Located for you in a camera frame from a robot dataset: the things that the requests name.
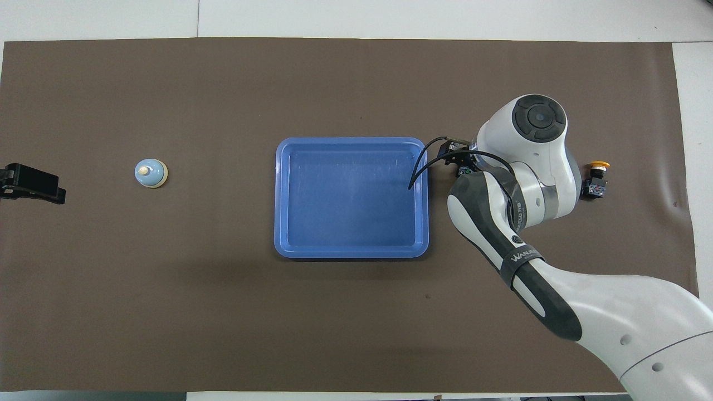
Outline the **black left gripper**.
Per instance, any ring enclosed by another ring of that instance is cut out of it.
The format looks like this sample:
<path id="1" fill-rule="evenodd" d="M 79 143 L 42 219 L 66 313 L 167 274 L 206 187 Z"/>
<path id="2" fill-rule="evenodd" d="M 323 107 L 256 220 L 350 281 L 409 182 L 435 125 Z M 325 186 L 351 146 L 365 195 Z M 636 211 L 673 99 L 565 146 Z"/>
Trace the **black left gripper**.
<path id="1" fill-rule="evenodd" d="M 1 169 L 2 199 L 38 199 L 64 204 L 66 190 L 59 187 L 59 177 L 21 163 L 10 163 Z"/>

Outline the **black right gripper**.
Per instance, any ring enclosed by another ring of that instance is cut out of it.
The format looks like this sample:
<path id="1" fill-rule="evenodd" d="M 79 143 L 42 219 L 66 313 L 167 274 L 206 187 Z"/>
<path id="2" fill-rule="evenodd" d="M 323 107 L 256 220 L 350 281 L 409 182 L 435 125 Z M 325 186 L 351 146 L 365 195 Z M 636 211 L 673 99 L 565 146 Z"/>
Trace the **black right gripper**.
<path id="1" fill-rule="evenodd" d="M 457 167 L 476 167 L 476 155 L 469 153 L 471 149 L 465 143 L 456 140 L 446 140 L 438 148 L 437 158 L 446 165 Z"/>

